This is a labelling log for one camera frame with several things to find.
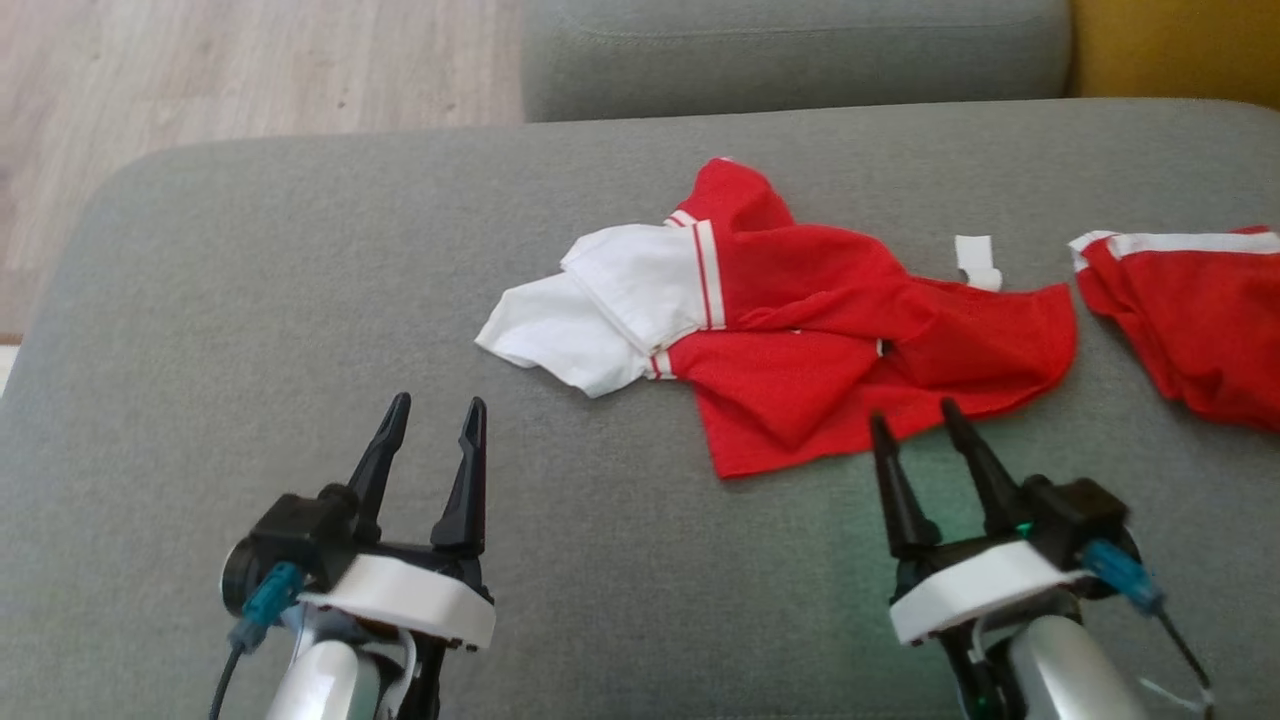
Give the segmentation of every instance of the red fabric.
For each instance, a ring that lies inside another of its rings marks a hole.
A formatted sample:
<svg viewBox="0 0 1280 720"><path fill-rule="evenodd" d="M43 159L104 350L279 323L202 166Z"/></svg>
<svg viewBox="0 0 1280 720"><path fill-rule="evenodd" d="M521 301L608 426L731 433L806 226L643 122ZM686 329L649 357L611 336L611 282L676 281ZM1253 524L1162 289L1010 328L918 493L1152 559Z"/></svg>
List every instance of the red fabric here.
<svg viewBox="0 0 1280 720"><path fill-rule="evenodd" d="M727 160L680 209L712 220L728 329L682 338L671 365L722 478L869 450L873 411L900 437L940 424L942 397L1007 411L1071 364L1065 284L1001 295L914 278L873 237L792 224L763 176Z"/></svg>
<svg viewBox="0 0 1280 720"><path fill-rule="evenodd" d="M1280 255L1116 259L1106 241L1083 255L1080 295L1120 325L1161 395L1208 420L1280 432Z"/></svg>

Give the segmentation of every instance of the blue cable connector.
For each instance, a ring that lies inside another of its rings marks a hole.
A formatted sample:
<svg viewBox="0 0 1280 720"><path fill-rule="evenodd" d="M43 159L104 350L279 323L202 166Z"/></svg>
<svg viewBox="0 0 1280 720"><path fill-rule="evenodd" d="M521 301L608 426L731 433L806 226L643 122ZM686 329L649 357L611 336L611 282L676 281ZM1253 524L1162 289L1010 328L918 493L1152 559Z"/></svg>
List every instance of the blue cable connector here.
<svg viewBox="0 0 1280 720"><path fill-rule="evenodd" d="M1091 542L1084 546L1080 564L1128 597L1144 618L1151 618L1164 609L1165 591L1151 579L1140 562L1115 544L1103 539Z"/></svg>
<svg viewBox="0 0 1280 720"><path fill-rule="evenodd" d="M227 635L233 648L252 655L266 638L266 632L280 619L302 592L302 570L292 562L276 562L262 584L244 603L244 616Z"/></svg>

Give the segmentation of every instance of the black cable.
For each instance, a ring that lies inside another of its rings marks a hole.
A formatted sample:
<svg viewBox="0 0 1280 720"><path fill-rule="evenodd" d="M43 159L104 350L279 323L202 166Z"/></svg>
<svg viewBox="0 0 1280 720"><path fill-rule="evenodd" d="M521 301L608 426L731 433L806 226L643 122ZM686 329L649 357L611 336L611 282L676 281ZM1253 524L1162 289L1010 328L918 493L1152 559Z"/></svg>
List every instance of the black cable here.
<svg viewBox="0 0 1280 720"><path fill-rule="evenodd" d="M214 691L214 702L209 706L209 720L218 720L223 712L223 698L227 697L227 685L232 684L232 673L241 655L244 655L242 646L232 646L232 653L227 656L227 665L223 667L223 676L218 679L218 688Z"/></svg>
<svg viewBox="0 0 1280 720"><path fill-rule="evenodd" d="M1183 634L1174 626L1174 621L1169 619L1169 614L1158 610L1156 611L1156 618L1165 628L1165 632L1169 633L1169 638L1178 646L1178 652L1183 655L1183 660L1192 666L1192 673L1196 673L1196 680L1201 684L1201 694L1204 696L1204 720L1213 720L1213 685L1208 680L1208 673L1204 671L1204 666L1196 659L1196 653L1192 652L1187 641L1183 639Z"/></svg>

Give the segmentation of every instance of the red and white shirt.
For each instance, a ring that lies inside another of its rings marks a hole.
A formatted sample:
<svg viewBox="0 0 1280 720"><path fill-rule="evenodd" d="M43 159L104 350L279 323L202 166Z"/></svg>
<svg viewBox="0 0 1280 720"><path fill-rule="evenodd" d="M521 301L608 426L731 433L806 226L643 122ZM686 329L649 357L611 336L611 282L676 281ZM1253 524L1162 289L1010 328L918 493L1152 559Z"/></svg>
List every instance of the red and white shirt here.
<svg viewBox="0 0 1280 720"><path fill-rule="evenodd" d="M579 238L563 273L503 295L477 342L590 396L694 387L723 478L1011 410L1071 364L1066 286L995 293L910 275L878 240L796 224L760 173L717 159L663 225Z"/></svg>

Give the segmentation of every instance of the clothing tag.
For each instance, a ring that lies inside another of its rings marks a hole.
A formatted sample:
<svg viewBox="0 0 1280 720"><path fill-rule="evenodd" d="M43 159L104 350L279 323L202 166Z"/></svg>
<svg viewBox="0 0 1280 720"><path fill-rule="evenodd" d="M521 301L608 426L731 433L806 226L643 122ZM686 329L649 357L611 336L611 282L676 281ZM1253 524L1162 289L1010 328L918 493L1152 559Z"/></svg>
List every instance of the clothing tag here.
<svg viewBox="0 0 1280 720"><path fill-rule="evenodd" d="M996 269L989 234L956 236L956 268L969 278L969 287L998 292L1005 277Z"/></svg>

